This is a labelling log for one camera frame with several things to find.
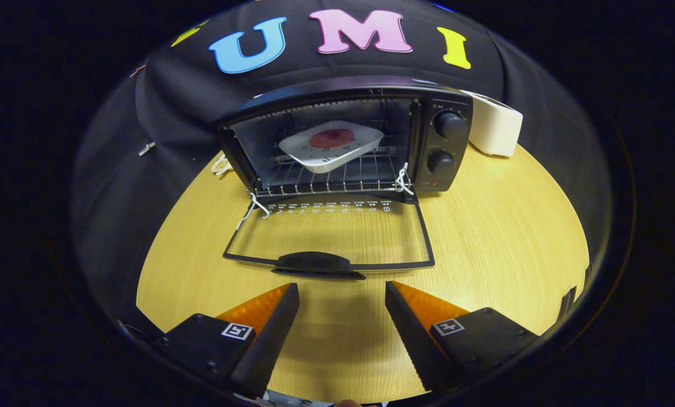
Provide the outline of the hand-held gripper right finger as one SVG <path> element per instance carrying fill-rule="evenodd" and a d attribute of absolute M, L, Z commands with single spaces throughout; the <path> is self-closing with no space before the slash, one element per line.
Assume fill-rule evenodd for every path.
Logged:
<path fill-rule="evenodd" d="M 395 280 L 385 306 L 426 391 L 447 391 L 484 379 L 538 336 L 487 307 L 467 311 Z"/>

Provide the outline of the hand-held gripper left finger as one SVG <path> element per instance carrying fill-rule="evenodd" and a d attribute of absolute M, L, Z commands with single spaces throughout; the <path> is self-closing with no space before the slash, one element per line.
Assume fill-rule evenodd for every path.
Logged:
<path fill-rule="evenodd" d="M 193 314 L 153 345 L 200 381 L 257 399 L 267 389 L 299 306 L 298 284 L 283 284 L 217 317 Z"/>

